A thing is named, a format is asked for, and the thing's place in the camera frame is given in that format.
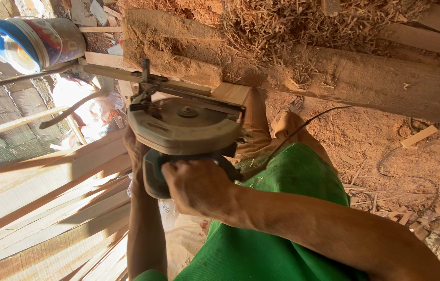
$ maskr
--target saw motor housing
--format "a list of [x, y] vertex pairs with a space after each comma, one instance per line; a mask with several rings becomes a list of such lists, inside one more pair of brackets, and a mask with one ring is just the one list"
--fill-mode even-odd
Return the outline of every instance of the saw motor housing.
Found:
[[[167, 78], [149, 74], [149, 61], [142, 59], [144, 80], [132, 97], [129, 126], [136, 139], [151, 150], [143, 157], [142, 169], [147, 193], [158, 199], [170, 198], [161, 173], [164, 163], [182, 159], [212, 159], [225, 170], [230, 181], [241, 180], [238, 169], [224, 157], [234, 157], [237, 142], [243, 141], [245, 107], [167, 86]], [[155, 92], [179, 98], [152, 102]]]

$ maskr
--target stacked wooden boards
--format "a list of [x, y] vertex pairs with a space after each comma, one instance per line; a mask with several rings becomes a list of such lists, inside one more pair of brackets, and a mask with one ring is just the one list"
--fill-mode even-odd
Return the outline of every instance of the stacked wooden boards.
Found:
[[124, 278], [123, 134], [0, 169], [0, 280]]

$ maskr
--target sawdust-covered floor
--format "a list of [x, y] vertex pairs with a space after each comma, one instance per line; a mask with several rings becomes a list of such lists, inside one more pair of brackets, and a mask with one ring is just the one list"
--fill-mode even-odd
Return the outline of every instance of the sawdust-covered floor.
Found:
[[[267, 120], [272, 121], [278, 109], [284, 104], [287, 94], [269, 92], [266, 101]], [[323, 99], [306, 98], [300, 116], [309, 119], [327, 109], [342, 104]], [[423, 128], [432, 125], [426, 120], [413, 119], [412, 126]], [[383, 160], [378, 172], [378, 162], [389, 151], [401, 146], [401, 140], [413, 135], [409, 118], [384, 113], [370, 108], [352, 107], [336, 110], [314, 120], [308, 131], [324, 146], [339, 171], [343, 183], [350, 183], [360, 166], [354, 184], [368, 192], [372, 197], [378, 194], [377, 210], [391, 211], [400, 206], [411, 208], [417, 214], [435, 220], [425, 226], [428, 230], [437, 228], [440, 216], [434, 210], [440, 207], [440, 124], [435, 124], [438, 132], [410, 146], [393, 151]], [[435, 203], [428, 207], [439, 193]], [[352, 201], [368, 201], [364, 195]], [[368, 210], [370, 203], [354, 206]]]

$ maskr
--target foot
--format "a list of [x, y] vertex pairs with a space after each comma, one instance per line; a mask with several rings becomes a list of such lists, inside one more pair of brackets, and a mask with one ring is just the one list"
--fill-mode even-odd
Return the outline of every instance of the foot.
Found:
[[290, 97], [286, 99], [285, 105], [281, 107], [281, 109], [279, 109], [277, 115], [279, 115], [279, 113], [281, 112], [299, 113], [303, 109], [304, 101], [305, 101], [304, 97], [300, 95], [292, 94]]
[[273, 119], [272, 123], [270, 124], [270, 127], [272, 128], [272, 132], [270, 133], [272, 137], [273, 133], [275, 132], [275, 128], [277, 127], [277, 123], [279, 123], [279, 120], [282, 116], [283, 112], [294, 112], [296, 114], [299, 114], [300, 111], [303, 109], [303, 103], [305, 101], [305, 97], [302, 97], [300, 95], [293, 94], [290, 97], [286, 99], [285, 106], [281, 107], [277, 114], [275, 114], [275, 118]]

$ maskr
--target paint bucket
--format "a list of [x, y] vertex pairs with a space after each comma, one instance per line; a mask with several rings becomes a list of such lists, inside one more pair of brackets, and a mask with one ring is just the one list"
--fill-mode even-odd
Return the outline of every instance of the paint bucket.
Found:
[[18, 72], [32, 74], [85, 54], [78, 27], [65, 18], [0, 20], [0, 59]]

